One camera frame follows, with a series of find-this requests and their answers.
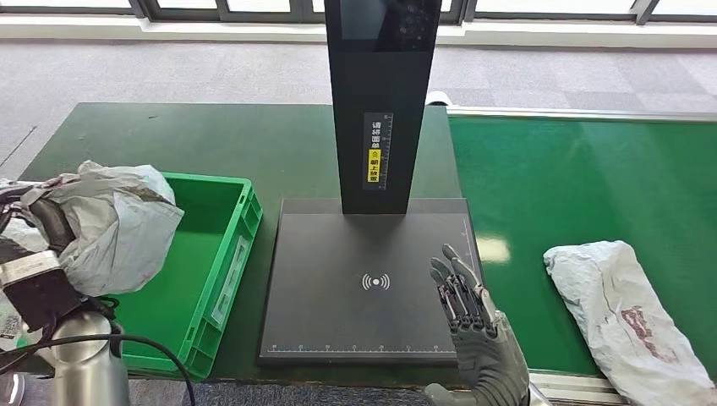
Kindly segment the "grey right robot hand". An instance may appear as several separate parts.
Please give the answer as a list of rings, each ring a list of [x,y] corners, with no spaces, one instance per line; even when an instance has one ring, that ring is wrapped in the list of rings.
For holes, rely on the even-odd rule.
[[[528,367],[509,320],[475,270],[449,244],[441,250],[445,258],[431,259],[430,276],[446,314],[459,376],[470,393],[456,394],[438,383],[424,393],[434,405],[528,405]]]

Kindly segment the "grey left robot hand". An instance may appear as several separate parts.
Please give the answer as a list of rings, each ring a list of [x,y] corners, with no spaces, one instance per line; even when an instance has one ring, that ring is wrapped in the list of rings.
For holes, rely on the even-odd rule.
[[[75,234],[59,204],[46,198],[39,198],[28,205],[21,204],[21,197],[31,191],[31,185],[13,185],[1,189],[1,233],[12,218],[22,219],[28,226],[39,228],[47,241],[48,249],[61,255]]]

